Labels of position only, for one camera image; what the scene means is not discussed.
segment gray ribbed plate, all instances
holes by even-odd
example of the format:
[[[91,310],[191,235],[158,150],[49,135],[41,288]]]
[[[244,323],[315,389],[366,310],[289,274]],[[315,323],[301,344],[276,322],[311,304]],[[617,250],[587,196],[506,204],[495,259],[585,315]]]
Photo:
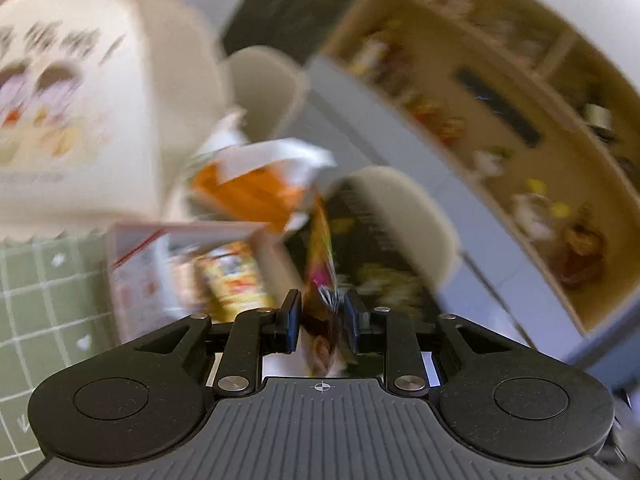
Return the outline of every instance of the gray ribbed plate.
[[[392,396],[373,379],[280,378],[222,400],[199,434],[160,458],[119,468],[54,458],[34,478],[614,480],[590,458],[547,468],[494,462],[453,439],[426,402]]]

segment metal screw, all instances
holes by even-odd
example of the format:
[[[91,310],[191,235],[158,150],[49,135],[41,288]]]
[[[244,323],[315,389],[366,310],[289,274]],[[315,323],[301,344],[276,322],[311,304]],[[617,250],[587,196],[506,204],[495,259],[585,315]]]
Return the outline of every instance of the metal screw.
[[[396,388],[400,388],[407,392],[417,392],[427,385],[426,381],[422,377],[418,377],[416,375],[400,376],[394,381],[394,384],[396,385]]]
[[[239,375],[228,375],[218,381],[218,387],[226,392],[241,392],[249,386],[249,381]]]

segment printed cartoon illustration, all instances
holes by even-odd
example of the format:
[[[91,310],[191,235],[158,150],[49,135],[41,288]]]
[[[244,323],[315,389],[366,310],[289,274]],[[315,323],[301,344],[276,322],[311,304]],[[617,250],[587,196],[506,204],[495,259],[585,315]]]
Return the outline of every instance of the printed cartoon illustration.
[[[38,78],[36,85],[36,126],[55,124],[66,126],[69,108],[80,87],[80,77],[67,65],[49,66]]]
[[[20,148],[18,123],[30,97],[27,65],[14,63],[0,71],[0,165],[9,164]]]
[[[0,114],[2,126],[15,126],[22,117],[30,98],[27,64],[17,63],[0,72]]]

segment white cabinet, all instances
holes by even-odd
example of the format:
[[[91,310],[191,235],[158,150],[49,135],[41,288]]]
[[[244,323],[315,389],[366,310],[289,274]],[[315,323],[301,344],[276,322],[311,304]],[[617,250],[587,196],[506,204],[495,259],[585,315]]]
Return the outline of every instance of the white cabinet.
[[[433,197],[458,229],[463,249],[493,286],[527,261],[520,245],[460,179],[450,178]]]

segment shelf compartment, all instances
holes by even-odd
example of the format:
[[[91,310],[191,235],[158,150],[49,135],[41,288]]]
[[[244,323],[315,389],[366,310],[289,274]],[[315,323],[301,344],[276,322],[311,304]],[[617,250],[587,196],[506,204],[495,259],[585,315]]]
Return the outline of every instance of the shelf compartment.
[[[345,66],[362,36],[389,18],[389,9],[393,9],[393,15],[402,21],[402,44],[415,60],[418,89],[443,99],[447,117],[465,117],[469,134],[448,150],[411,115],[404,110],[400,113],[520,243],[577,324],[587,331],[593,329],[632,297],[640,284],[640,261],[634,257],[640,251],[640,202],[613,155],[551,83],[519,65],[511,52],[496,45],[482,30],[454,20],[439,6],[422,0],[368,1],[374,5],[357,2],[343,22],[357,23],[357,30],[341,27],[325,54]],[[559,61],[548,74],[551,82],[562,70]],[[526,148],[508,126],[455,81],[452,74],[462,65],[471,67],[544,133],[540,148]],[[394,106],[392,99],[377,92]],[[502,178],[479,186],[468,177],[472,153],[494,144],[516,149],[515,162],[508,165]],[[516,227],[510,216],[511,196],[524,190],[524,180],[529,177],[545,181],[549,197],[569,203],[574,211],[585,202],[593,204],[596,224],[609,241],[603,280],[579,292],[564,290],[546,264],[551,249],[534,246]]]

